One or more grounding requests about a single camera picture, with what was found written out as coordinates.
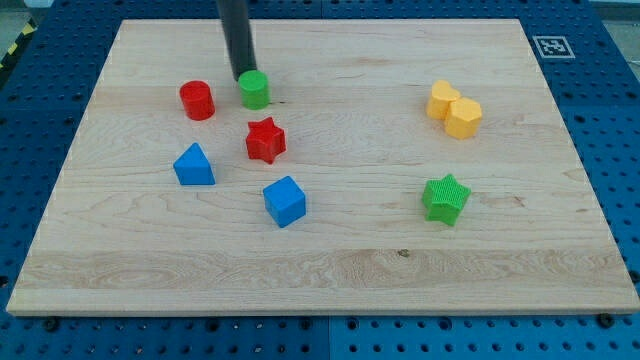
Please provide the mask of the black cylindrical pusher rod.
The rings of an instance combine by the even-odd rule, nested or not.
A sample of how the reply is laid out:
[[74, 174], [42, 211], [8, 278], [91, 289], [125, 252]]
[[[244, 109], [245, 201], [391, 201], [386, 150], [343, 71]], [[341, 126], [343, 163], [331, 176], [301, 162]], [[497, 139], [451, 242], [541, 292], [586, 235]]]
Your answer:
[[235, 81], [257, 69], [246, 0], [217, 0], [217, 9]]

